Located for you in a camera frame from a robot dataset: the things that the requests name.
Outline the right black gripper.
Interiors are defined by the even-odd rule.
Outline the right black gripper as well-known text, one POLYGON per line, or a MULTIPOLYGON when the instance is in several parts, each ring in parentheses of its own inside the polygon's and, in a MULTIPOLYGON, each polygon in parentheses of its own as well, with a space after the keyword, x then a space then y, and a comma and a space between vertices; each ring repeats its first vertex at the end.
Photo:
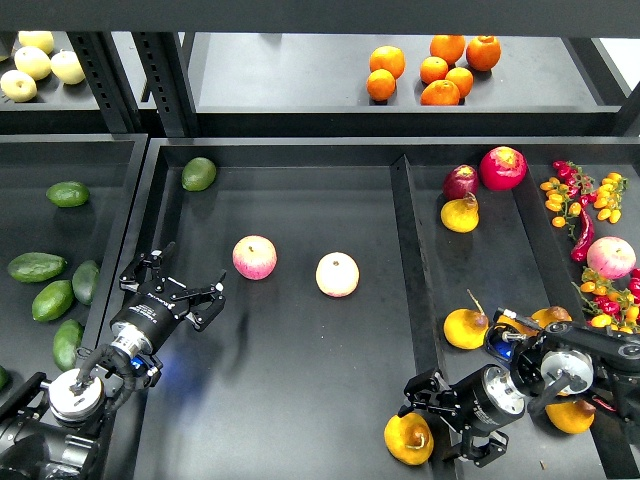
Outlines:
POLYGON ((403 393, 408 403, 399 408, 400 418, 425 410, 461 434, 460 442, 445 451, 443 461, 470 461, 479 468, 506 454, 509 437, 498 430, 520 419, 525 409, 525 396, 498 365, 484 366, 454 384, 445 380, 440 369, 431 369, 410 378, 403 393), (475 436, 487 441, 475 445, 475 436))

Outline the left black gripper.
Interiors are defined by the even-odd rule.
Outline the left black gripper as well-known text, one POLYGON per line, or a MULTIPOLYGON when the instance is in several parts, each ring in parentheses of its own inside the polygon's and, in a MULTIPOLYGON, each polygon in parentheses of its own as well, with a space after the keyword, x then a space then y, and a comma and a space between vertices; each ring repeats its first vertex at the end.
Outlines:
POLYGON ((156 354, 182 320, 203 332, 224 309, 225 270, 199 288, 187 288, 162 274, 163 261, 174 248, 171 241, 163 249, 139 253, 119 275, 120 289, 132 295, 110 321, 111 345, 130 358, 156 354))

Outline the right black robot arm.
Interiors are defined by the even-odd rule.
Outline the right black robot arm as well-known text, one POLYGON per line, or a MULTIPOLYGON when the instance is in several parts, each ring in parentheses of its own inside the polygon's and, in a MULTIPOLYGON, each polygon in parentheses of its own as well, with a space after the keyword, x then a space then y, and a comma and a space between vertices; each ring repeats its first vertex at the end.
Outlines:
POLYGON ((399 417, 425 410, 460 435, 446 459, 483 467, 506 453, 503 427, 524 414, 579 400, 615 422, 619 440, 638 444, 639 343, 630 335, 566 321, 542 327, 499 308, 482 340, 494 363, 453 385, 434 368, 409 379, 404 389, 408 402, 399 417))

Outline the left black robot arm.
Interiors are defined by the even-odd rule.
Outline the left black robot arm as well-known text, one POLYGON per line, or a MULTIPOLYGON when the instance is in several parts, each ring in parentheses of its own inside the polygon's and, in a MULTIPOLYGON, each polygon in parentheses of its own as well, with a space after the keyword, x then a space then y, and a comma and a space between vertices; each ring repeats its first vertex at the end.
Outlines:
POLYGON ((79 367, 53 380, 35 373, 2 405, 2 478, 99 478, 117 411, 161 377, 161 346, 181 322, 202 332, 222 312, 221 279, 190 288, 163 274, 172 248, 141 253, 120 274, 131 295, 110 321, 110 342, 79 349, 79 367))

